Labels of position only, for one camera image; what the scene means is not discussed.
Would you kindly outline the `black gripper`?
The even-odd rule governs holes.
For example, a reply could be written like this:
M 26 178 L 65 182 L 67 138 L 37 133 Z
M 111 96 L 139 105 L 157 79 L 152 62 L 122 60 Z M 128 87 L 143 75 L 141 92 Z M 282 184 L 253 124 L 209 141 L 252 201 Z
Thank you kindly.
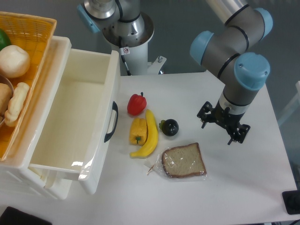
M 197 117 L 202 122 L 201 128 L 204 128 L 207 123 L 216 123 L 224 128 L 230 136 L 230 140 L 227 143 L 230 145 L 232 142 L 243 143 L 250 130 L 249 125 L 240 124 L 240 119 L 243 115 L 230 114 L 230 108 L 223 109 L 219 103 L 213 108 L 212 104 L 206 101 L 198 112 Z

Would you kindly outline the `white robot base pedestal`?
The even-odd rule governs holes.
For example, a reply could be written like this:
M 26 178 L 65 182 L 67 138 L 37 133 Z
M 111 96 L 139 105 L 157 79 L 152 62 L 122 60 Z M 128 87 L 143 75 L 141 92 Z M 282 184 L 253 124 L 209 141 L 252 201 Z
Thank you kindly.
M 117 21 L 102 30 L 112 50 L 120 55 L 120 74 L 158 75 L 167 58 L 159 55 L 153 62 L 148 61 L 148 43 L 154 35 L 154 24 L 151 18 L 141 12 L 131 22 Z

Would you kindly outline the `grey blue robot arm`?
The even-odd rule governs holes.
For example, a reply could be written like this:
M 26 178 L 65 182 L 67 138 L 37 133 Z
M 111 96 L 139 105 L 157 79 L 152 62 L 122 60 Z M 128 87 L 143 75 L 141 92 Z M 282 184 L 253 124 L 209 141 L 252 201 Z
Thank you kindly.
M 270 13 L 253 9 L 245 0 L 210 0 L 208 5 L 225 26 L 221 35 L 201 32 L 190 46 L 190 55 L 224 85 L 216 104 L 206 102 L 197 117 L 203 124 L 225 129 L 231 142 L 242 143 L 250 126 L 240 119 L 270 74 L 270 64 L 248 49 L 268 35 Z M 162 63 L 148 61 L 148 42 L 154 34 L 152 20 L 140 10 L 138 0 L 85 0 L 77 12 L 91 32 L 103 33 L 120 55 L 126 75 L 157 74 Z

